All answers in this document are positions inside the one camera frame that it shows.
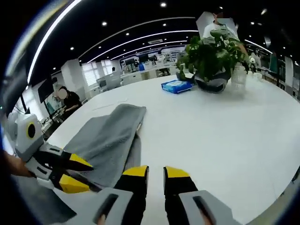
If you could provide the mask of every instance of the blue box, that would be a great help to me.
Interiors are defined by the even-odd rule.
[[[183,91],[192,89],[193,86],[191,85],[191,83],[189,83],[187,81],[173,80],[173,81],[168,81],[166,83],[162,83],[161,88],[168,92],[178,94]]]

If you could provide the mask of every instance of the ceiling light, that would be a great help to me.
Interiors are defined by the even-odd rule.
[[[153,47],[153,46],[157,46],[157,45],[164,45],[164,44],[170,44],[170,43],[180,43],[180,42],[187,42],[187,40],[183,40],[183,41],[170,41],[170,42],[166,42],[166,43],[159,43],[159,44],[155,44],[155,45],[150,45],[150,46],[141,47],[141,48],[138,48],[138,49],[135,49],[135,50],[126,52],[126,53],[124,53],[124,54],[118,55],[118,56],[116,56],[116,57],[113,57],[111,60],[113,60],[113,59],[115,59],[115,58],[118,58],[118,57],[120,57],[120,56],[123,56],[123,55],[125,55],[125,54],[132,53],[132,52],[135,52],[135,51],[138,51],[138,50],[141,50],[141,49],[145,49],[145,48],[148,48],[148,47]]]
[[[260,45],[258,45],[258,44],[256,44],[256,43],[254,43],[254,42],[252,42],[252,41],[249,41],[249,40],[246,40],[246,39],[245,39],[245,41],[247,41],[247,42],[249,42],[249,43],[251,43],[251,44],[253,44],[253,45],[256,45],[257,47],[260,47],[260,48],[262,48],[262,49],[264,49],[264,50],[266,50],[267,52],[269,52],[269,53],[272,54],[272,52],[269,51],[268,49],[266,49],[266,48],[264,48],[264,47],[262,47],[262,46],[260,46]]]
[[[35,66],[35,64],[38,60],[38,56],[41,53],[42,48],[44,47],[44,44],[46,43],[47,39],[49,38],[51,33],[54,31],[55,27],[60,23],[60,21],[68,14],[68,12],[70,12],[81,1],[82,0],[75,0],[70,5],[68,5],[66,7],[66,9],[64,11],[62,11],[62,13],[56,18],[56,20],[52,23],[52,25],[50,26],[50,28],[46,32],[46,34],[43,37],[41,43],[39,43],[39,46],[37,48],[36,53],[34,54],[34,57],[33,57],[33,60],[32,60],[32,63],[31,63],[30,69],[29,69],[28,77],[27,77],[27,83],[30,82],[32,72],[33,72],[33,68],[34,68],[34,66]]]
[[[156,36],[156,35],[169,34],[169,33],[181,33],[181,32],[195,32],[195,33],[199,33],[198,30],[174,30],[174,31],[166,31],[166,32],[161,32],[161,33],[156,33],[156,34],[150,34],[150,35],[139,37],[139,38],[136,38],[136,39],[124,42],[123,44],[117,45],[117,46],[115,46],[115,47],[113,47],[113,48],[111,48],[111,49],[109,49],[109,50],[107,50],[107,51],[99,54],[98,56],[94,57],[93,59],[91,59],[90,61],[88,61],[88,63],[92,62],[93,60],[95,60],[96,58],[100,57],[101,55],[104,55],[105,53],[108,53],[111,50],[116,49],[116,48],[118,48],[118,47],[120,47],[122,45],[126,45],[126,44],[128,44],[130,42],[137,41],[137,40],[140,40],[140,39],[143,39],[143,38],[149,38],[149,37]]]
[[[264,8],[263,11],[262,11],[262,13],[261,13],[261,15],[265,14],[266,12],[267,12],[267,9]]]

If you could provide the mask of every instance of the gray towel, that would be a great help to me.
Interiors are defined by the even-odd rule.
[[[141,142],[135,134],[146,113],[146,107],[121,104],[107,116],[90,119],[65,146],[93,167],[82,172],[100,188],[114,187],[124,169],[139,166]]]

